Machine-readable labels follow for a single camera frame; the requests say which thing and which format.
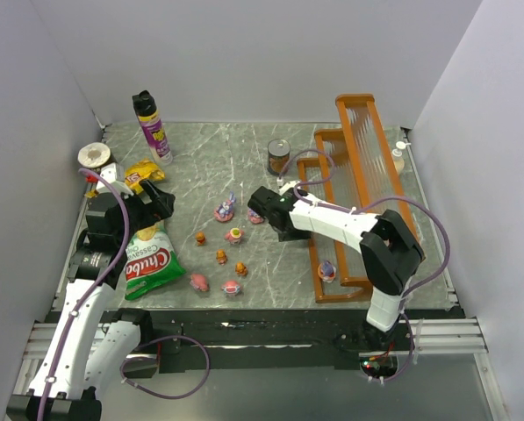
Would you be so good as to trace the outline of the purple cat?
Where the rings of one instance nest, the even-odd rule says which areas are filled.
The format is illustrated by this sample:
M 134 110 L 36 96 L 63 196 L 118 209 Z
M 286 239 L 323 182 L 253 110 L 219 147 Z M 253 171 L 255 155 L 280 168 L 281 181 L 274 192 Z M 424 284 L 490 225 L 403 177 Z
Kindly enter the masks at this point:
M 248 209 L 248 220 L 254 224 L 254 225 L 258 225 L 258 224 L 262 224 L 264 221 L 265 221 L 265 218 L 258 215 L 255 211 L 253 211 L 252 209 Z

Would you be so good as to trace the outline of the purple bunny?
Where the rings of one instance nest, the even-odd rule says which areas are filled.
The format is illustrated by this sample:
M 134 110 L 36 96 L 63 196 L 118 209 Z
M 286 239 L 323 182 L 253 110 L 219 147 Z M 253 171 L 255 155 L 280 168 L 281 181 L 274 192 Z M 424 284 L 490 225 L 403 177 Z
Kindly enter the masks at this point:
M 236 196 L 231 191 L 225 202 L 222 202 L 218 207 L 215 208 L 213 212 L 214 218 L 221 223 L 229 222 L 234 215 L 235 203 Z

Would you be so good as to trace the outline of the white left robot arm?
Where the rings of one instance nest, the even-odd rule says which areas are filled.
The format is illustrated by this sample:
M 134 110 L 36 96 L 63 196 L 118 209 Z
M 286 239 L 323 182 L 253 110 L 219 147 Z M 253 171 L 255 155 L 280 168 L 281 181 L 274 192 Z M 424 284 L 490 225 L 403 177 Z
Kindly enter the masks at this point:
M 139 230 L 170 218 L 175 196 L 141 183 L 148 199 L 101 193 L 89 200 L 86 226 L 68 262 L 65 300 L 51 344 L 23 395 L 6 408 L 12 420 L 98 420 L 101 392 L 124 358 L 151 339 L 146 310 L 121 310 L 99 346 L 93 341 L 127 262 L 128 240 Z

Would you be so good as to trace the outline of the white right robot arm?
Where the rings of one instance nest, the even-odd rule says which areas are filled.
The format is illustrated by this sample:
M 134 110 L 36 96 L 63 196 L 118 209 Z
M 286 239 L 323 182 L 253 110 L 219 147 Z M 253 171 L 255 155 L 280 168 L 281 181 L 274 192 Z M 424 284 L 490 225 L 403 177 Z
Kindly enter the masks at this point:
M 394 210 L 381 214 L 347 209 L 294 188 L 258 188 L 248 208 L 265 218 L 281 241 L 322 235 L 362 256 L 373 290 L 366 325 L 386 334 L 399 321 L 403 293 L 425 258 L 419 241 Z

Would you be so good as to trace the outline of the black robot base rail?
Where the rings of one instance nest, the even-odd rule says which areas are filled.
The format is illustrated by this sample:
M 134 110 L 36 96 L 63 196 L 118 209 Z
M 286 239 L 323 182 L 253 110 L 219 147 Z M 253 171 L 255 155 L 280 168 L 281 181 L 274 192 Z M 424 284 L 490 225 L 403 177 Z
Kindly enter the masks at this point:
M 406 351 L 410 332 L 400 322 L 390 338 L 364 326 L 365 310 L 109 310 L 102 322 L 137 320 L 144 352 L 161 373 L 188 370 L 334 367 L 357 370 L 364 353 Z

